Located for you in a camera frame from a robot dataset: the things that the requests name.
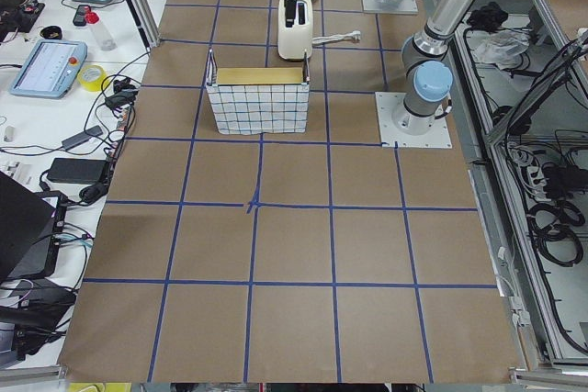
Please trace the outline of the cream white toaster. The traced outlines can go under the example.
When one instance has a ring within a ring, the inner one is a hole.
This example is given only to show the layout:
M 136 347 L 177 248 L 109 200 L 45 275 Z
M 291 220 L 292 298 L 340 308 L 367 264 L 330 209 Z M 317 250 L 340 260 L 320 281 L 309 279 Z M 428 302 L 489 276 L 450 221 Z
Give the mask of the cream white toaster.
M 297 0 L 296 15 L 291 28 L 286 26 L 284 0 L 278 6 L 278 55 L 287 61 L 303 61 L 312 55 L 313 12 L 311 0 Z

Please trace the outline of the light wooden board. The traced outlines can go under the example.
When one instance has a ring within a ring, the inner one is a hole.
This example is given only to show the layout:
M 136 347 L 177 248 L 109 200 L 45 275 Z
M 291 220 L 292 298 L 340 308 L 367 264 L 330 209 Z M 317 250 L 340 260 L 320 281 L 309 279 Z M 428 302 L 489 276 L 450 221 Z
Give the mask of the light wooden board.
M 280 85 L 302 84 L 308 76 L 300 67 L 219 68 L 218 85 Z

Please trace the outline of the clear bottle red cap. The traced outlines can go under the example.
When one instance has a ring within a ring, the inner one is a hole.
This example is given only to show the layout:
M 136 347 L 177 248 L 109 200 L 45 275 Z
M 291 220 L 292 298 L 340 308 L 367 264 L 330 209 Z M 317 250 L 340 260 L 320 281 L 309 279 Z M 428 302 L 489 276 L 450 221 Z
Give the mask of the clear bottle red cap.
M 109 51 L 116 49 L 117 45 L 114 38 L 96 12 L 87 10 L 85 13 L 85 22 L 101 50 Z

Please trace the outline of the yellow tape roll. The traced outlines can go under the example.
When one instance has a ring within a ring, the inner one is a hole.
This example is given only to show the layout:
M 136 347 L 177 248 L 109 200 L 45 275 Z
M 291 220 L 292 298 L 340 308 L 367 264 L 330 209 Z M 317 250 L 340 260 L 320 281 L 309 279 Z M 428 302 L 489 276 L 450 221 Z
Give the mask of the yellow tape roll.
M 78 83 L 88 92 L 100 92 L 106 78 L 106 71 L 96 64 L 86 65 L 76 76 Z

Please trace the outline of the crumpled white cloth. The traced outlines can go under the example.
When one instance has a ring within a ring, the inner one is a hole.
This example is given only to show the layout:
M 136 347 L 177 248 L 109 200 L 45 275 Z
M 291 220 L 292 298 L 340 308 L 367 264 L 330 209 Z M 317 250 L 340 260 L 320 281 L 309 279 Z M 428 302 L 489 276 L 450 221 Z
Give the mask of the crumpled white cloth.
M 515 68 L 522 61 L 522 54 L 529 48 L 527 34 L 514 30 L 502 30 L 483 39 L 473 50 L 475 62 L 494 64 L 499 69 Z

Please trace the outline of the grey usb hub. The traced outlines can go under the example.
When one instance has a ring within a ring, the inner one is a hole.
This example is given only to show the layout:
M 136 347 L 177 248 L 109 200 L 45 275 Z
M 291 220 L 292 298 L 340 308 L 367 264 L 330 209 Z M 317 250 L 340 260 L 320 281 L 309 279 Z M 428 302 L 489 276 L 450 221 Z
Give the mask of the grey usb hub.
M 99 125 L 87 128 L 69 138 L 62 141 L 62 149 L 69 151 L 78 147 L 94 138 L 99 138 L 103 134 L 103 130 Z

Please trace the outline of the small black bowl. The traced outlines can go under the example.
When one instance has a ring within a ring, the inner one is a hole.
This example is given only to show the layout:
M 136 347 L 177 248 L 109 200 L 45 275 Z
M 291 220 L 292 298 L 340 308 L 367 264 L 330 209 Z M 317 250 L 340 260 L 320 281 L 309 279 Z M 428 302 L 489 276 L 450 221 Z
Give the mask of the small black bowl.
M 62 29 L 59 26 L 47 26 L 40 30 L 40 36 L 43 39 L 61 40 Z

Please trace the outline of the near blue teach pendant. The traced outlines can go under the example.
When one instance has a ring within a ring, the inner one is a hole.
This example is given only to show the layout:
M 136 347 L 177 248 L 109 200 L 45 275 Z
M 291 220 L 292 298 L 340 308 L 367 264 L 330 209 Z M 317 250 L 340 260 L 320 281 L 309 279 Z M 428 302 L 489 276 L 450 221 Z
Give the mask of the near blue teach pendant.
M 82 41 L 41 39 L 25 60 L 9 93 L 59 99 L 71 88 L 87 56 Z

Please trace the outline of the black power adapter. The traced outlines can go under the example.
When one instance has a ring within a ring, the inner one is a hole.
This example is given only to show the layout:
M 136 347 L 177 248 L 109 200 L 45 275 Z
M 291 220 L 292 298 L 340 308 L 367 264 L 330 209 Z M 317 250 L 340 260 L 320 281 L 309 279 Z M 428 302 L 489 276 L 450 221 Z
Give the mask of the black power adapter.
M 53 183 L 91 185 L 101 180 L 106 167 L 105 160 L 55 158 L 47 179 Z

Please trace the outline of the black laptop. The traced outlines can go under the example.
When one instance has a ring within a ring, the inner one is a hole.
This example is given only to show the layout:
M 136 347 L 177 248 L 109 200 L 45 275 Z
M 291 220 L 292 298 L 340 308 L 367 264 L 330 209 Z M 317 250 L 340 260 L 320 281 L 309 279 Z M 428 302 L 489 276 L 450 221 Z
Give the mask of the black laptop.
M 65 195 L 32 192 L 1 174 L 1 280 L 53 274 L 63 231 Z

